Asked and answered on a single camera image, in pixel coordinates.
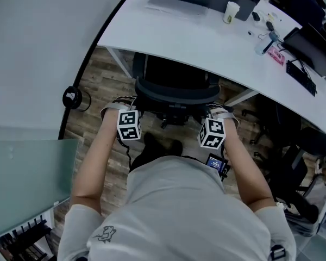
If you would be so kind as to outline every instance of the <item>gray wall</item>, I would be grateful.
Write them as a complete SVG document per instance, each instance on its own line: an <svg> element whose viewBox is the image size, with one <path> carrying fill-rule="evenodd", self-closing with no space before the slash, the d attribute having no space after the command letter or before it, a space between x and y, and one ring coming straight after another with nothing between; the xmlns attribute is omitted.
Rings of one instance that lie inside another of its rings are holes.
<svg viewBox="0 0 326 261"><path fill-rule="evenodd" d="M119 1L0 0L0 139L6 127L20 139L58 137L62 93Z"/></svg>

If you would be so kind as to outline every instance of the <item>paper cup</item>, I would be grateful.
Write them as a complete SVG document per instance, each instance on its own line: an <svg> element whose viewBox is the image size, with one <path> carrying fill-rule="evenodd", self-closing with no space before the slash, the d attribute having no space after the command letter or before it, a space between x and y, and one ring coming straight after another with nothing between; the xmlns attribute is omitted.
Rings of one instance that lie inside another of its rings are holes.
<svg viewBox="0 0 326 261"><path fill-rule="evenodd" d="M231 23L232 20L234 19L235 15L239 11L239 9L240 9L240 6L237 3L228 2L226 11L224 12L224 15L223 15L223 21L225 23Z"/></svg>

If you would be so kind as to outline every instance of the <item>wooden floor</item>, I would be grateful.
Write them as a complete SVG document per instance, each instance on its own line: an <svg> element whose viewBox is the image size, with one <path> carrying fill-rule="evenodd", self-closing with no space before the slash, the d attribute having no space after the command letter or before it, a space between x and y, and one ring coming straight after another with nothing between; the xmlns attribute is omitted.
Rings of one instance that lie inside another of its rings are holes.
<svg viewBox="0 0 326 261"><path fill-rule="evenodd" d="M125 59L131 66L133 54L123 52ZM84 113L71 111L64 138L79 139L80 146L77 154L76 172L82 162L87 150L89 149L98 128L101 125L99 117L100 110L110 101L120 95L134 95L134 79L129 79L115 63L111 55L105 48L96 48L89 64L83 74L80 82L80 88L86 90L92 97L91 107ZM227 99L239 94L245 87L235 84L229 80L220 78L221 94L218 103L223 104ZM250 145L249 141L253 139L259 132L257 119L251 116L242 117L242 109L256 111L255 98L250 98L234 106L234 114L240 120L238 133L245 144L249 153L253 156L255 151L262 153L265 157L272 148L273 144L270 139L263 136L258 145ZM205 162L209 153L215 153L215 150L206 150L200 148L197 143L197 133L200 130L200 125L193 119L190 119L186 126L167 126L165 129L160 128L161 121L155 118L150 113L145 113L140 120L143 133L151 132L165 146L169 146L173 139L180 140L184 145L183 155L193 156L200 161ZM303 121L303 126L308 125L308 122ZM135 158L143 150L143 140L131 141L130 155ZM305 183L308 184L314 174L315 159L309 156L304 156L305 162L309 168ZM254 158L256 163L261 167L261 160ZM102 214L104 217L116 210L123 204L123 199L126 193L126 180L129 171L128 157L126 149L123 148L117 141L115 142L112 153L108 162L106 172L104 191L102 195ZM237 185L232 169L228 173L228 178L223 182L226 192L239 198ZM58 250L59 240L64 227L64 218L68 210L68 202L58 206L54 210L55 229L52 231L52 240L54 250Z"/></svg>

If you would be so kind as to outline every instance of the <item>shirt sleeve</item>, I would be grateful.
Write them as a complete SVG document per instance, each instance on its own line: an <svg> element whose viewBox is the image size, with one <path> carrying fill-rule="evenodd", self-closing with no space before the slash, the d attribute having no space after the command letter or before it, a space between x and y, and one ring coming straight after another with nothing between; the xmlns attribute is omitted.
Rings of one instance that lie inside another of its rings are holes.
<svg viewBox="0 0 326 261"><path fill-rule="evenodd" d="M94 209L75 204L65 216L58 249L58 261L75 260L88 254L87 241L104 218Z"/></svg>
<svg viewBox="0 0 326 261"><path fill-rule="evenodd" d="M271 246L281 245L286 251L286 260L296 260L296 242L284 211L271 206L259 209L255 215L267 226L271 234Z"/></svg>

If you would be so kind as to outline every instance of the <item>wrist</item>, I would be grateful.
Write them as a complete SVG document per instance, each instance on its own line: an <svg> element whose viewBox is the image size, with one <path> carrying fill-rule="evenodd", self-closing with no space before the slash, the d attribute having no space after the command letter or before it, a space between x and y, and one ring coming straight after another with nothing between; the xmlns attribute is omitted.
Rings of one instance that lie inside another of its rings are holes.
<svg viewBox="0 0 326 261"><path fill-rule="evenodd" d="M105 112L101 128L111 128L117 130L118 109L108 108Z"/></svg>

